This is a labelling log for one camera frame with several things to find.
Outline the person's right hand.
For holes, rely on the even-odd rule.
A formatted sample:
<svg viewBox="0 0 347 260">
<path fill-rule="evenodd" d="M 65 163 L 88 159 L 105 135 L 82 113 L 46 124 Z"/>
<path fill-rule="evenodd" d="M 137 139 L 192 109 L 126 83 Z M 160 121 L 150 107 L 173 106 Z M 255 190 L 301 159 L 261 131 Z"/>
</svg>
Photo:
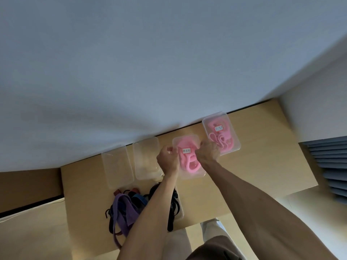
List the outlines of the person's right hand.
<svg viewBox="0 0 347 260">
<path fill-rule="evenodd" d="M 217 162 L 220 156 L 220 150 L 215 143 L 215 152 L 200 152 L 198 149 L 195 151 L 196 158 L 201 166 L 206 169 L 211 163 Z"/>
</svg>

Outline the person's left hand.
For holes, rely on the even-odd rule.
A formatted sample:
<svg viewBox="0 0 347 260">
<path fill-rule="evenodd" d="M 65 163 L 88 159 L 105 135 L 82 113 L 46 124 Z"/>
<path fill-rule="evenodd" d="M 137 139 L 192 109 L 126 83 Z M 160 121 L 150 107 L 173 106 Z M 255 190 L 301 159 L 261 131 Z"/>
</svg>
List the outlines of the person's left hand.
<svg viewBox="0 0 347 260">
<path fill-rule="evenodd" d="M 165 177 L 172 176 L 174 178 L 178 177 L 179 172 L 179 156 L 176 158 L 167 158 L 162 156 L 162 149 L 157 155 L 157 162 L 160 168 L 162 169 Z"/>
</svg>

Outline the person's right forearm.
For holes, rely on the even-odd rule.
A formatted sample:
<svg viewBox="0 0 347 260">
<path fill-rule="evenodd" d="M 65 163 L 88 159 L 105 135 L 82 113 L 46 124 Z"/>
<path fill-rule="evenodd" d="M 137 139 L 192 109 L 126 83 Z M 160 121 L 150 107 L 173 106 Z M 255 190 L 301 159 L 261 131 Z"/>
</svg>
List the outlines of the person's right forearm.
<svg viewBox="0 0 347 260">
<path fill-rule="evenodd" d="M 259 260 L 338 260 L 300 218 L 267 193 L 213 158 L 199 162 Z"/>
</svg>

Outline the person's left forearm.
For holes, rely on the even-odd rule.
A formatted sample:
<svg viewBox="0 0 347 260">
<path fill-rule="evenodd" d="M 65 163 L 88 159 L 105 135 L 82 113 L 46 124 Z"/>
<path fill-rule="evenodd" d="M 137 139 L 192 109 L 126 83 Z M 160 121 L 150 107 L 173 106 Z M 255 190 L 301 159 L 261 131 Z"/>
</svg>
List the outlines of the person's left forearm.
<svg viewBox="0 0 347 260">
<path fill-rule="evenodd" d="M 177 178 L 177 170 L 165 172 L 161 183 L 125 239 L 117 260 L 162 259 Z"/>
</svg>

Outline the empty clear plastic box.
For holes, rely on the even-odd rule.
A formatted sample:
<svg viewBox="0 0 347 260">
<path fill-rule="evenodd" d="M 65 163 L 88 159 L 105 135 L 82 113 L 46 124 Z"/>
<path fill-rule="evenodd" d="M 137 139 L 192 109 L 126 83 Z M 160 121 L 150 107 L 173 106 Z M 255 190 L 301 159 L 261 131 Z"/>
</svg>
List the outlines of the empty clear plastic box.
<svg viewBox="0 0 347 260">
<path fill-rule="evenodd" d="M 134 182 L 134 174 L 126 146 L 101 154 L 106 182 L 111 190 L 128 186 Z"/>
<path fill-rule="evenodd" d="M 135 175 L 138 180 L 157 179 L 163 175 L 157 155 L 161 148 L 157 137 L 150 137 L 133 143 Z"/>
</svg>

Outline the blue resistance band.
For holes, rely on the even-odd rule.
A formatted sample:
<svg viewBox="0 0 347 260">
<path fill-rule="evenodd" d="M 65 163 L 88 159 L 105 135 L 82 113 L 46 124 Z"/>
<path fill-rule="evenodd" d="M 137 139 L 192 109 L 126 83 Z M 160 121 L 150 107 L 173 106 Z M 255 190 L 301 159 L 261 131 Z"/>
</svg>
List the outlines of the blue resistance band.
<svg viewBox="0 0 347 260">
<path fill-rule="evenodd" d="M 146 197 L 142 196 L 139 193 L 135 193 L 131 199 L 133 204 L 135 204 L 138 208 L 145 207 L 148 204 Z"/>
</svg>

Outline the clear plastic box holding bands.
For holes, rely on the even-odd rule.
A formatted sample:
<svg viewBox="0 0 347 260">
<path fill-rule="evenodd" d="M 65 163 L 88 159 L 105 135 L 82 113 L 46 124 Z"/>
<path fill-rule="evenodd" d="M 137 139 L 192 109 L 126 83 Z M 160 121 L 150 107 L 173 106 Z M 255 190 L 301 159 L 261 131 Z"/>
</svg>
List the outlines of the clear plastic box holding bands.
<svg viewBox="0 0 347 260">
<path fill-rule="evenodd" d="M 184 210 L 180 200 L 179 192 L 177 190 L 177 186 L 175 186 L 174 192 L 172 195 L 172 205 L 173 205 L 173 213 L 174 213 L 174 223 L 183 220 Z"/>
</svg>

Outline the purple resistance band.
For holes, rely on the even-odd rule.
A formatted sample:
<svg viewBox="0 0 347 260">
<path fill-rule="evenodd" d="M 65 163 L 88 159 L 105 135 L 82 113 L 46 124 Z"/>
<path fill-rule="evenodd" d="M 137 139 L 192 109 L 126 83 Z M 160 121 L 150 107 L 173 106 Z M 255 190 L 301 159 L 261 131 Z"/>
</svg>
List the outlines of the purple resistance band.
<svg viewBox="0 0 347 260">
<path fill-rule="evenodd" d="M 116 232 L 116 225 L 118 225 L 121 234 L 127 237 L 133 224 L 139 217 L 140 211 L 127 194 L 119 193 L 115 196 L 108 215 L 110 216 L 109 232 L 113 235 L 117 247 L 121 249 L 122 246 L 117 240 L 119 232 Z"/>
</svg>

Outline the person's right leg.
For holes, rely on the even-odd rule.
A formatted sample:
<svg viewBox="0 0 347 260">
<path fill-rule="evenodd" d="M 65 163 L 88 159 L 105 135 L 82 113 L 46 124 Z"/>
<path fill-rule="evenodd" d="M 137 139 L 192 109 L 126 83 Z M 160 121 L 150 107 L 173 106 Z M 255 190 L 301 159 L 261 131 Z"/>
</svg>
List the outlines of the person's right leg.
<svg viewBox="0 0 347 260">
<path fill-rule="evenodd" d="M 207 220 L 205 222 L 200 223 L 201 229 L 202 229 L 202 236 L 203 241 L 206 243 L 208 240 L 217 237 L 217 236 L 224 236 L 226 237 L 231 245 L 232 245 L 232 252 L 234 252 L 237 256 L 241 257 L 241 259 L 244 259 L 244 255 L 239 250 L 237 245 L 233 242 L 232 238 L 226 231 L 223 224 L 219 221 L 217 218 L 213 218 L 210 220 Z"/>
</svg>

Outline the person's leg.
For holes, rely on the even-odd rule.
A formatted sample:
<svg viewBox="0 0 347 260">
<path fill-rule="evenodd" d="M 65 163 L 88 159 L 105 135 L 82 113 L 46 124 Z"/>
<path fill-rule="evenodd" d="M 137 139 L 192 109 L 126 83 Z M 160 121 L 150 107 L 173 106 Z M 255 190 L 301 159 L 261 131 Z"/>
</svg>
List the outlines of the person's leg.
<svg viewBox="0 0 347 260">
<path fill-rule="evenodd" d="M 207 220 L 205 222 L 200 223 L 201 229 L 202 229 L 202 236 L 203 241 L 206 243 L 208 240 L 217 237 L 217 236 L 224 236 L 226 237 L 231 245 L 232 245 L 232 252 L 234 252 L 237 256 L 241 257 L 241 259 L 244 259 L 244 255 L 239 250 L 237 245 L 233 242 L 232 238 L 226 231 L 223 224 L 219 221 L 217 218 L 213 218 L 210 220 Z"/>
<path fill-rule="evenodd" d="M 162 260 L 186 260 L 191 253 L 192 247 L 185 228 L 167 234 Z"/>
</svg>

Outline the person's left leg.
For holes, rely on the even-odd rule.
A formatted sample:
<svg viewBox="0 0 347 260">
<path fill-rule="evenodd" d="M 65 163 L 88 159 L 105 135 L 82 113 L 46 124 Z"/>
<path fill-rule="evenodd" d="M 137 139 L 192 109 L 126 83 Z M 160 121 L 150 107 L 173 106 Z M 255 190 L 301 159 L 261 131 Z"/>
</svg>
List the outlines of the person's left leg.
<svg viewBox="0 0 347 260">
<path fill-rule="evenodd" d="M 191 253 L 192 247 L 185 228 L 167 234 L 162 260 L 186 260 Z"/>
</svg>

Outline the person's brown shirt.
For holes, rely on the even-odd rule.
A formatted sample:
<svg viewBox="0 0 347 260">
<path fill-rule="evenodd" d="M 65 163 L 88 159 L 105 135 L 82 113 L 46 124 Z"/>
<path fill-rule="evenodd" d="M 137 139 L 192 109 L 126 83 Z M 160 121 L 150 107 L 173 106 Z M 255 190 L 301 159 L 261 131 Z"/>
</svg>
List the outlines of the person's brown shirt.
<svg viewBox="0 0 347 260">
<path fill-rule="evenodd" d="M 186 260 L 246 260 L 246 258 L 232 240 L 220 235 L 207 240 Z"/>
</svg>

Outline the grey slatted radiator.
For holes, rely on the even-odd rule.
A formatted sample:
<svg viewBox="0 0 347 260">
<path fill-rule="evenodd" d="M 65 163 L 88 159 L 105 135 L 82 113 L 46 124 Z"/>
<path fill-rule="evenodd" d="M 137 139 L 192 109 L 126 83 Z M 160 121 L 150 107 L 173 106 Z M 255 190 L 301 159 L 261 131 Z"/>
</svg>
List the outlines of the grey slatted radiator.
<svg viewBox="0 0 347 260">
<path fill-rule="evenodd" d="M 347 135 L 300 143 L 313 163 L 319 185 L 335 201 L 347 205 Z"/>
</svg>

